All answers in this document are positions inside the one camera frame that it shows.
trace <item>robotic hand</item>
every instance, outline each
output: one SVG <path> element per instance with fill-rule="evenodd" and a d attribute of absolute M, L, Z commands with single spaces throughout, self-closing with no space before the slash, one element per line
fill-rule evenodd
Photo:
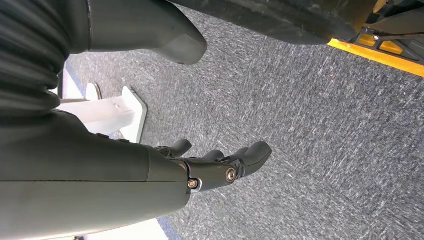
<path fill-rule="evenodd" d="M 49 93 L 69 54 L 150 49 L 180 64 L 199 31 L 157 0 L 0 0 L 0 239 L 79 236 L 183 208 L 193 192 L 258 171 L 264 142 L 225 157 L 181 158 L 187 140 L 150 147 L 87 131 Z"/>

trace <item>yellow strip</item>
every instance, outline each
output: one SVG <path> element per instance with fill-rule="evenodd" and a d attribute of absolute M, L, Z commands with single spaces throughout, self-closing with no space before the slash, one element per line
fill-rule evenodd
<path fill-rule="evenodd" d="M 332 39 L 327 45 L 411 74 L 424 77 L 424 66 L 412 61 L 408 61 L 379 51 L 374 51 L 362 46 L 342 42 L 337 39 Z"/>

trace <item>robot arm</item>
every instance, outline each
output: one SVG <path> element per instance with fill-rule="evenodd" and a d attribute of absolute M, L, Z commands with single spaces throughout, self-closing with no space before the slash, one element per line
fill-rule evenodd
<path fill-rule="evenodd" d="M 206 41 L 166 1 L 0 0 L 0 45 L 0 239 L 85 235 L 166 215 L 193 192 L 255 173 L 271 154 L 258 142 L 228 157 L 181 158 L 186 140 L 112 140 L 54 109 L 60 101 L 47 89 L 70 53 L 145 48 L 197 62 Z"/>

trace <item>gray carpet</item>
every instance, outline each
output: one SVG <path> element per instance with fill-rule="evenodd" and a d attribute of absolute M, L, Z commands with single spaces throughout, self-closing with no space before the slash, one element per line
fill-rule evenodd
<path fill-rule="evenodd" d="M 290 45 L 184 10 L 209 43 L 181 66 L 145 50 L 68 63 L 104 97 L 148 105 L 142 143 L 273 154 L 168 216 L 182 239 L 423 239 L 423 78 L 328 46 Z"/>

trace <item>bolt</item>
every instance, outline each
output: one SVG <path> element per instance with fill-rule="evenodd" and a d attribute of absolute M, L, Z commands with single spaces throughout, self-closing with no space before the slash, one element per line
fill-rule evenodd
<path fill-rule="evenodd" d="M 232 167 L 231 168 L 228 168 L 228 170 L 225 173 L 226 181 L 229 184 L 232 184 L 236 180 L 236 177 L 237 177 L 236 170 L 234 168 L 232 168 Z"/>
<path fill-rule="evenodd" d="M 195 180 L 195 179 L 190 179 L 188 181 L 188 187 L 191 188 L 191 189 L 197 188 L 198 187 L 198 184 L 199 184 L 198 181 Z"/>

